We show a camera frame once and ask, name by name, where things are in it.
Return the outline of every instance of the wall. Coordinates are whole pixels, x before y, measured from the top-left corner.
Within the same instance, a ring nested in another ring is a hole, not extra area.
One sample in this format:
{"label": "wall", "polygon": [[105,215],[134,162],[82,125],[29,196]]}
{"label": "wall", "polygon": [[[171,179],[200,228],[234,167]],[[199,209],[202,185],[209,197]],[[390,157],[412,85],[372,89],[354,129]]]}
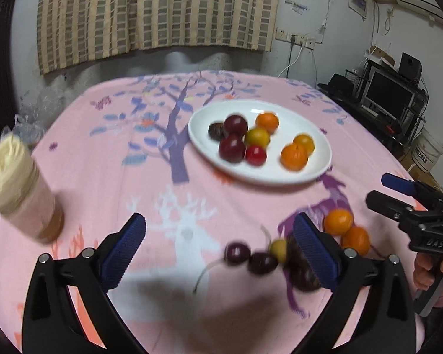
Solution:
{"label": "wall", "polygon": [[[277,26],[290,32],[309,33],[319,28],[327,12],[328,0],[293,0],[306,5],[302,15],[280,0]],[[38,117],[49,126],[59,113],[87,87],[101,81],[152,73],[203,69],[229,69],[277,76],[287,66],[289,44],[274,41],[272,52],[248,52],[223,47],[168,48],[133,52],[119,58],[85,63],[40,76],[36,53],[38,0],[17,0],[12,21],[11,61],[14,90],[20,112]],[[372,29],[372,4],[364,22],[348,8],[348,0],[331,0],[324,43],[316,45],[318,76],[310,51],[305,51],[290,71],[290,77],[315,85],[328,82],[334,73],[344,74],[364,58]],[[320,41],[322,35],[317,32]],[[298,54],[293,51],[293,59]]]}
{"label": "wall", "polygon": [[[316,36],[321,42],[322,34],[315,30],[320,28],[325,19],[328,0],[293,0],[308,7],[302,15],[294,12],[284,1],[279,0],[277,27],[302,34],[313,32],[309,36]],[[363,21],[359,14],[348,7],[348,0],[330,0],[325,38],[322,45],[315,45],[314,50],[317,82],[327,83],[334,73],[344,74],[345,69],[355,69],[364,59],[371,39],[372,7],[369,0],[367,19]],[[263,56],[261,73],[277,76],[288,65],[289,46],[286,42],[274,41],[272,52]],[[298,47],[295,47],[292,60],[297,54]],[[310,50],[305,49],[299,63],[291,68],[289,76],[315,85],[315,67]]]}
{"label": "wall", "polygon": [[[388,51],[400,63],[402,52],[421,61],[423,79],[430,100],[425,111],[426,127],[443,143],[443,27],[430,25],[424,16],[396,7],[391,29],[385,35],[384,20],[390,5],[379,5],[381,23],[379,35],[374,37],[377,45]],[[431,171],[436,181],[443,186],[443,156]]]}

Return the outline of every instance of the striped curtain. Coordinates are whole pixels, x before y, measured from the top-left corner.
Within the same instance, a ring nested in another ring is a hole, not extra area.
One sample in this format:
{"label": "striped curtain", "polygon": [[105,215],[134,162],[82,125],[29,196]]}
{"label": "striped curtain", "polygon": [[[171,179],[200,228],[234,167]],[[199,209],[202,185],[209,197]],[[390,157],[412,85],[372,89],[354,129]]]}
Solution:
{"label": "striped curtain", "polygon": [[136,49],[270,51],[278,0],[39,0],[42,74]]}

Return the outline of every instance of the blue gripper pad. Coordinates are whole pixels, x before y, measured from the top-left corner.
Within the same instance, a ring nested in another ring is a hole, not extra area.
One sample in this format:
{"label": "blue gripper pad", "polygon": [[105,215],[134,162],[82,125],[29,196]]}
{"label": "blue gripper pad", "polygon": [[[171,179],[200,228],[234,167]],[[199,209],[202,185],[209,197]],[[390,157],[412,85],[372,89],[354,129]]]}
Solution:
{"label": "blue gripper pad", "polygon": [[118,233],[107,237],[116,241],[100,266],[100,285],[105,292],[118,286],[145,236],[146,221],[134,213]]}
{"label": "blue gripper pad", "polygon": [[416,194],[415,184],[413,181],[405,180],[390,173],[385,173],[382,176],[381,183],[385,187],[398,191],[399,193],[407,196],[414,196]]}
{"label": "blue gripper pad", "polygon": [[337,242],[332,236],[321,233],[305,213],[296,216],[293,224],[293,235],[320,281],[320,285],[334,291],[338,285],[338,263],[329,253],[322,239],[331,239],[331,241],[325,241],[329,245],[333,243],[338,245]]}

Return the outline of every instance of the white bucket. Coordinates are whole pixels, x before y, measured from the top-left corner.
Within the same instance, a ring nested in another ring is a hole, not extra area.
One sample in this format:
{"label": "white bucket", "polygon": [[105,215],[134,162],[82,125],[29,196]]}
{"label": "white bucket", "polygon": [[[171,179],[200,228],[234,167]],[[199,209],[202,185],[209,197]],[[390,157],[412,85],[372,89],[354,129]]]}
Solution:
{"label": "white bucket", "polygon": [[412,147],[413,161],[421,170],[428,173],[442,154],[443,144],[423,127]]}

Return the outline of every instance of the orange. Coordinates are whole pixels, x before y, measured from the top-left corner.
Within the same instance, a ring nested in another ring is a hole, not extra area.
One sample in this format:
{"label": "orange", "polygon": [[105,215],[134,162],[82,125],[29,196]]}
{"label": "orange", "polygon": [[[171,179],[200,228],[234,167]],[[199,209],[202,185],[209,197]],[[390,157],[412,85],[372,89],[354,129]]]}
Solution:
{"label": "orange", "polygon": [[279,118],[274,113],[262,113],[256,117],[256,126],[273,134],[279,127]]}
{"label": "orange", "polygon": [[308,155],[305,148],[299,144],[290,144],[284,147],[281,152],[281,164],[287,170],[298,172],[302,170],[308,162]]}
{"label": "orange", "polygon": [[371,247],[371,241],[367,231],[360,226],[353,226],[341,237],[341,247],[346,249],[351,247],[358,252],[359,255],[366,255]]}
{"label": "orange", "polygon": [[334,209],[323,220],[323,227],[328,234],[343,235],[353,225],[354,217],[346,209]]}
{"label": "orange", "polygon": [[308,156],[311,156],[315,150],[315,144],[313,143],[312,137],[306,135],[305,133],[297,135],[292,142],[294,144],[302,145],[305,148]]}

